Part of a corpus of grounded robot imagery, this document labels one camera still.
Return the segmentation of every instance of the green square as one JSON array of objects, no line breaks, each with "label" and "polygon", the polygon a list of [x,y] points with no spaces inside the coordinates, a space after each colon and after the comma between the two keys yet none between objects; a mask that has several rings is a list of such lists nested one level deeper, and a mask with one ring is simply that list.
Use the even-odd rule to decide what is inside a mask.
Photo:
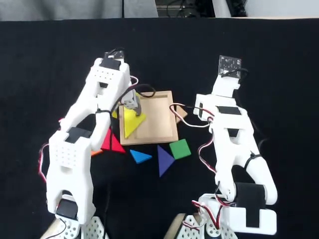
[{"label": "green square", "polygon": [[191,155],[186,139],[170,143],[169,146],[174,159],[180,159]]}]

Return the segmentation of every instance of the blue triangle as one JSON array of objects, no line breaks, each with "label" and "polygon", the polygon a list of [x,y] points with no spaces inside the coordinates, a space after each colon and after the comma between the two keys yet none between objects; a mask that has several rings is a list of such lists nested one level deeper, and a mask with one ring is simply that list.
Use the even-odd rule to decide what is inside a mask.
[{"label": "blue triangle", "polygon": [[134,160],[136,163],[142,163],[150,158],[152,158],[151,155],[145,154],[145,153],[141,153],[141,152],[137,152],[135,150],[131,150],[131,155],[133,156]]},{"label": "blue triangle", "polygon": [[158,145],[159,154],[159,176],[161,177],[166,170],[174,163],[175,159]]}]

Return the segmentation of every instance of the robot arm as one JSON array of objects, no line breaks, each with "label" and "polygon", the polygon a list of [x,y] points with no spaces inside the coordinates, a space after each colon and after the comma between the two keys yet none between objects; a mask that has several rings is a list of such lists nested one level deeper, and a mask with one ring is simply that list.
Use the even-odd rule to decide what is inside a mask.
[{"label": "robot arm", "polygon": [[[114,59],[108,53],[103,59],[98,58],[79,98],[60,121],[61,129],[49,139],[48,210],[56,217],[71,222],[76,229],[72,234],[74,237],[70,237],[69,233],[68,238],[76,238],[79,228],[88,224],[95,213],[91,151],[101,148],[110,127],[110,112],[131,85],[130,69],[123,59]],[[127,92],[121,103],[140,114],[141,106],[135,90]],[[77,128],[90,114],[96,116],[93,132]]]},{"label": "robot arm", "polygon": [[[215,184],[231,207],[221,211],[221,222],[234,232],[269,234],[277,230],[276,213],[266,205],[275,204],[277,189],[265,159],[260,155],[253,137],[247,111],[236,105],[233,91],[240,86],[240,59],[220,56],[219,74],[210,95],[196,96],[195,106],[214,114],[209,132],[214,135],[216,152]],[[194,114],[207,121],[209,114],[194,109]],[[256,184],[234,183],[233,165],[243,167]],[[200,203],[217,214],[220,204],[215,196],[203,195]]]}]

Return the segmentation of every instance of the wooden tray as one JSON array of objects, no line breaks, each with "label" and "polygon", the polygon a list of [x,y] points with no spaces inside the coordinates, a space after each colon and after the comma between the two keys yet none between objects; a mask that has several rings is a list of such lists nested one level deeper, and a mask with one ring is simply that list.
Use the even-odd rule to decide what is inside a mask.
[{"label": "wooden tray", "polygon": [[156,92],[152,98],[140,96],[140,100],[146,120],[128,138],[124,136],[124,109],[123,106],[119,107],[121,145],[177,141],[175,116],[168,108],[173,103],[171,91]]}]

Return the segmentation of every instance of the red triangle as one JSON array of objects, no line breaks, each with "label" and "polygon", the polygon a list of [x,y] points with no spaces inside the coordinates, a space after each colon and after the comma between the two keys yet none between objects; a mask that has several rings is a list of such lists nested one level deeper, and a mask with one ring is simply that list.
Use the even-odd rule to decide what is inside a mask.
[{"label": "red triangle", "polygon": [[[104,139],[104,142],[101,146],[101,149],[110,150],[110,134],[111,134],[111,130],[109,129]],[[112,134],[112,151],[125,153],[125,150],[123,149],[119,141],[115,138],[114,134]]]}]

